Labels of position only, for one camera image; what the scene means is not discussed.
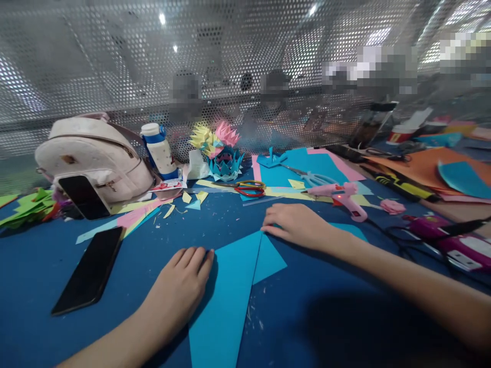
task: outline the person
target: person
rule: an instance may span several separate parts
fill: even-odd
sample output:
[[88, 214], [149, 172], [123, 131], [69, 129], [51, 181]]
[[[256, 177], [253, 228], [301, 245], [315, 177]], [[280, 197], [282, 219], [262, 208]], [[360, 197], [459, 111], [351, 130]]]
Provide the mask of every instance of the person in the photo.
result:
[[[335, 228], [303, 204], [274, 204], [266, 211], [261, 230], [372, 274], [469, 348], [489, 357], [491, 296]], [[206, 253], [201, 247], [179, 250], [132, 316], [60, 367], [143, 365], [193, 315], [205, 292], [213, 258], [213, 250]]]

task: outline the backpack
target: backpack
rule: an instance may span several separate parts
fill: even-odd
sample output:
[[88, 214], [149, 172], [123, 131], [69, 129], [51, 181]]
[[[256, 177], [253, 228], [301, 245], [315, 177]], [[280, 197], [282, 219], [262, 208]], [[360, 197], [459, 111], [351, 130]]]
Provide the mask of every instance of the backpack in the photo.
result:
[[85, 175], [107, 203], [147, 192], [154, 177], [122, 133], [140, 144], [142, 139], [108, 120], [98, 112], [56, 121], [34, 154], [38, 170], [58, 187], [60, 178]]

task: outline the pink glue gun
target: pink glue gun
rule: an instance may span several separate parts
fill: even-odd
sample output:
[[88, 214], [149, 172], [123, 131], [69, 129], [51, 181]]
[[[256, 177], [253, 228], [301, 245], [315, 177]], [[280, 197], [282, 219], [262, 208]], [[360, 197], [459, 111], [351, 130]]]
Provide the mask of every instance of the pink glue gun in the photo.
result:
[[338, 184], [328, 184], [320, 187], [314, 187], [307, 190], [308, 194], [315, 196], [331, 197], [334, 202], [339, 202], [351, 212], [351, 219], [356, 222], [363, 222], [368, 218], [365, 210], [355, 203], [351, 196], [358, 192], [356, 183], [346, 182], [343, 186]]

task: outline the black phone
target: black phone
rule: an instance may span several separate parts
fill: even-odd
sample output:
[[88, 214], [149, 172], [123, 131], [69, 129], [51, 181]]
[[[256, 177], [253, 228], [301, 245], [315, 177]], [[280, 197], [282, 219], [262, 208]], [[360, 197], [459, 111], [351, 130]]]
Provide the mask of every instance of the black phone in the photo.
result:
[[87, 220], [97, 220], [111, 215], [107, 203], [99, 196], [86, 176], [60, 178], [58, 184]]
[[51, 315], [68, 313], [100, 300], [121, 247], [123, 230], [120, 226], [94, 235]]
[[326, 149], [331, 151], [332, 153], [335, 153], [336, 155], [345, 158], [347, 160], [350, 160], [351, 162], [355, 164], [362, 164], [368, 159], [364, 158], [361, 153], [358, 151], [355, 151], [351, 148], [341, 146], [341, 145], [332, 145], [332, 146], [326, 146]]

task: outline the water bottle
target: water bottle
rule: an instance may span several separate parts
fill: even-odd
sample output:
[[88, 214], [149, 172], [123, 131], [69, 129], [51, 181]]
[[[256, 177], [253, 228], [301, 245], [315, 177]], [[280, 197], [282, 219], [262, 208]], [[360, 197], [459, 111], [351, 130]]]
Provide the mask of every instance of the water bottle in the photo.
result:
[[178, 169], [165, 136], [165, 128], [157, 123], [142, 126], [142, 138], [152, 165], [157, 168], [162, 180], [177, 179]]

